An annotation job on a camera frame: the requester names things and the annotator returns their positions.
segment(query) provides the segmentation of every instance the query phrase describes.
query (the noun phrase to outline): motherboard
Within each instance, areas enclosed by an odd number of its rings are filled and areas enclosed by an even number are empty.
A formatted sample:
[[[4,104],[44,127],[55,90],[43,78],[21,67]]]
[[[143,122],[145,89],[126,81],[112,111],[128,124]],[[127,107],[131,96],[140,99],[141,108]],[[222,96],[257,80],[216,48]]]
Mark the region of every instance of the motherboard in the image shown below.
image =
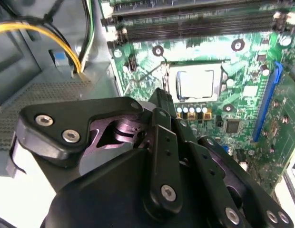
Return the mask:
[[[295,1],[100,4],[120,95],[164,89],[271,193],[295,152]]]

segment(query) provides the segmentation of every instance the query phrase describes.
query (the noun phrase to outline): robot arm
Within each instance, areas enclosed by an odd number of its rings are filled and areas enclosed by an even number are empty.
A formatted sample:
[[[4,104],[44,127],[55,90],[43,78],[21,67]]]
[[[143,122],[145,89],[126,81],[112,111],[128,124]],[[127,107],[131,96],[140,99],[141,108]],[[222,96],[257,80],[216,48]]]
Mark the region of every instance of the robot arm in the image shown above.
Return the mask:
[[[77,176],[82,156],[124,143],[133,149]],[[32,165],[20,159],[24,151]],[[56,192],[45,228],[294,227],[215,140],[197,140],[160,89],[147,103],[119,97],[28,106],[11,163],[14,174],[39,169]]]

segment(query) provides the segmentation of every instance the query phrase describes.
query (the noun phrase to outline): perforated metal panel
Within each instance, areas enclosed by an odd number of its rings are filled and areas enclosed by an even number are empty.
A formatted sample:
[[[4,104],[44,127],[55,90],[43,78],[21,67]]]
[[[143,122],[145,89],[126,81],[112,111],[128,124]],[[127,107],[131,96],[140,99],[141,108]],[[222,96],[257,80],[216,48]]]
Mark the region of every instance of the perforated metal panel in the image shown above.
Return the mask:
[[[0,175],[5,168],[20,110],[28,105],[75,101],[84,98],[94,87],[91,81],[62,78],[55,70],[41,74],[16,93],[0,108]]]
[[[0,109],[0,151],[8,151],[20,110],[28,105],[78,100],[90,89],[88,82],[41,83],[30,85],[22,94]]]

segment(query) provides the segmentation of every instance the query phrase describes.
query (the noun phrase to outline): blue expansion slot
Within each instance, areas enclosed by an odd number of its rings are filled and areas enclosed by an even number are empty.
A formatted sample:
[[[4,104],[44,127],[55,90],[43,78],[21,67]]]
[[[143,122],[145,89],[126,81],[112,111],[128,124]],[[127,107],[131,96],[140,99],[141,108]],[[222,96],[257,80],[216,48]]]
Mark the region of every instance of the blue expansion slot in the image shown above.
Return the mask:
[[[283,72],[283,66],[281,63],[275,61],[275,70],[271,74],[268,84],[265,90],[265,94],[261,103],[260,110],[257,115],[256,119],[256,125],[254,127],[252,138],[254,142],[258,141],[258,138],[260,137],[260,133],[264,124],[264,120],[269,108],[269,104],[273,95],[273,92],[275,91],[275,86],[279,82],[281,75]]]

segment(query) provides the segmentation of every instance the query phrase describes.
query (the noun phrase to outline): yellow wire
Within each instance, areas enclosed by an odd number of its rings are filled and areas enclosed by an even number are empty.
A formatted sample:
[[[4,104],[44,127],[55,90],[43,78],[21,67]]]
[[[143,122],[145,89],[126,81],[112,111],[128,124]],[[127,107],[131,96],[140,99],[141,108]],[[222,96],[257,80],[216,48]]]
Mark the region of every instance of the yellow wire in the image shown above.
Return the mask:
[[[71,50],[70,47],[68,47],[64,43],[64,41],[62,41],[58,36],[51,33],[50,31],[43,29],[43,28],[39,28],[37,26],[29,25],[29,24],[21,24],[21,23],[2,23],[2,24],[0,24],[0,33],[12,31],[12,30],[17,30],[17,29],[34,30],[34,31],[37,31],[37,32],[53,39],[54,41],[56,41],[68,53],[68,55],[70,56],[72,61],[75,63],[77,73],[81,72],[81,63],[80,63],[77,55]]]

